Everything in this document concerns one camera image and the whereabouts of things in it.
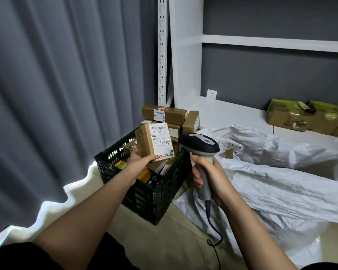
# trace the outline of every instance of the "shelf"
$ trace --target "shelf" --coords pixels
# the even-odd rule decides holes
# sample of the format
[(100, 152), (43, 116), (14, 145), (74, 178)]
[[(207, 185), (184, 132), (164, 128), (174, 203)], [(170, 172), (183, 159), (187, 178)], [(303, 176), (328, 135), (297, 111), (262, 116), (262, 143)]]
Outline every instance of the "shelf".
[(285, 140), (307, 143), (323, 149), (338, 151), (338, 137), (323, 135), (312, 131), (293, 131), (274, 126), (274, 134)]
[(273, 126), (265, 120), (265, 111), (206, 97), (198, 97), (189, 110), (197, 110), (201, 127), (222, 127), (229, 124), (250, 126), (273, 133)]
[(338, 52), (338, 42), (334, 41), (203, 35), (203, 42), (214, 44), (218, 43), (224, 45), (245, 45), (245, 46), (272, 47), (284, 49)]

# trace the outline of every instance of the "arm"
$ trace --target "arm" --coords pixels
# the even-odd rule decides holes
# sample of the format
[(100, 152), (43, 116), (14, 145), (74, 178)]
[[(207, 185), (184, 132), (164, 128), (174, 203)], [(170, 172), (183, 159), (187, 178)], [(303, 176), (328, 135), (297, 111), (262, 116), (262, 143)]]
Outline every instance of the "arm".
[(65, 270), (86, 269), (124, 196), (155, 155), (133, 151), (126, 167), (90, 197), (44, 229), (34, 243)]
[[(248, 269), (297, 270), (235, 190), (220, 163), (214, 157), (213, 164), (196, 155), (193, 155), (193, 160), (207, 169), (214, 201), (227, 216)], [(203, 181), (196, 167), (193, 168), (193, 175), (195, 187), (199, 189)]]

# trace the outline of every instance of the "left hand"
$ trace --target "left hand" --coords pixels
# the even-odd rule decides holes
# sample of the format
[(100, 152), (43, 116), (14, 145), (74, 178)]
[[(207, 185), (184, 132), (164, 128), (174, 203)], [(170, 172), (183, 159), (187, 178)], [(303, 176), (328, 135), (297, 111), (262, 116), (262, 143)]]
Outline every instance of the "left hand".
[(133, 150), (130, 153), (130, 157), (128, 158), (126, 167), (124, 170), (129, 170), (130, 174), (133, 175), (133, 178), (131, 180), (131, 184), (134, 185), (139, 173), (142, 172), (142, 170), (145, 168), (145, 166), (152, 160), (155, 160), (156, 156), (155, 154), (150, 154), (146, 157), (140, 157), (138, 155), (138, 149)]

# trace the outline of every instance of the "perforated metal post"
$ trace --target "perforated metal post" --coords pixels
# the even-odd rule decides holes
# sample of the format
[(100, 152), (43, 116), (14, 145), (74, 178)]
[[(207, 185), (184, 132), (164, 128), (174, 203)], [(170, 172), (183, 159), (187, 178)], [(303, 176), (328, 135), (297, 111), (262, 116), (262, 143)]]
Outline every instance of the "perforated metal post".
[(167, 103), (168, 0), (158, 0), (158, 105)]

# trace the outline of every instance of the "gray wall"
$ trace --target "gray wall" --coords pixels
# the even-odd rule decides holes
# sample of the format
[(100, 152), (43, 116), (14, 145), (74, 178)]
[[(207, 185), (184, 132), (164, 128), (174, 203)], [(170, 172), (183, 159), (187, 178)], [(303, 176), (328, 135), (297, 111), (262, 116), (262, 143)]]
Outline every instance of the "gray wall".
[[(203, 33), (338, 40), (338, 0), (204, 0)], [(203, 44), (201, 95), (265, 109), (271, 98), (338, 104), (338, 53)]]

